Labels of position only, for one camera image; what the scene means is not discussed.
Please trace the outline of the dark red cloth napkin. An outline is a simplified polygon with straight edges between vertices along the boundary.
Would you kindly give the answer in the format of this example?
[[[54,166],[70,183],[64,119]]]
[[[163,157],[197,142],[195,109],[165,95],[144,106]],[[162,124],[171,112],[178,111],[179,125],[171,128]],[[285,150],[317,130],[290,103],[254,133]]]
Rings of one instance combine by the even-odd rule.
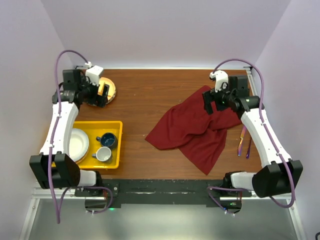
[[[213,114],[205,111],[202,94],[210,89],[205,85],[171,107],[145,138],[159,150],[179,149],[205,175],[224,150],[228,129],[241,124],[229,108],[218,111],[212,104]]]

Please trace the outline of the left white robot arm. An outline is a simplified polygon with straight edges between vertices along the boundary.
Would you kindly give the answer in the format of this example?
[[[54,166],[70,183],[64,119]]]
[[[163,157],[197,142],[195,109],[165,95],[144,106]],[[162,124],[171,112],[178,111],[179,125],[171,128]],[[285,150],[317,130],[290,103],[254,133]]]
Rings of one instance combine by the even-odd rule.
[[[107,103],[109,88],[99,93],[100,66],[86,71],[63,70],[63,81],[52,96],[52,119],[46,140],[38,155],[30,157],[29,165],[42,189],[86,187],[92,196],[99,196],[104,184],[97,180],[98,173],[81,170],[70,157],[71,133],[80,107],[83,103],[103,108]]]

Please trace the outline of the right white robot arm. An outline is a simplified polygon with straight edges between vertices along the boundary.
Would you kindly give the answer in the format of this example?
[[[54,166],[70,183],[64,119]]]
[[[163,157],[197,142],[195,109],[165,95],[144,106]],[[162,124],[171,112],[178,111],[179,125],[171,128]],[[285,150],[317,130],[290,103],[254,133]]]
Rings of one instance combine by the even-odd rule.
[[[244,189],[254,191],[260,198],[291,193],[301,177],[303,165],[300,160],[292,160],[280,144],[260,97],[250,94],[248,77],[228,76],[218,70],[210,73],[209,78],[215,87],[203,92],[204,109],[209,115],[227,109],[235,112],[249,132],[262,166],[258,172],[227,173],[223,192],[233,197]]]

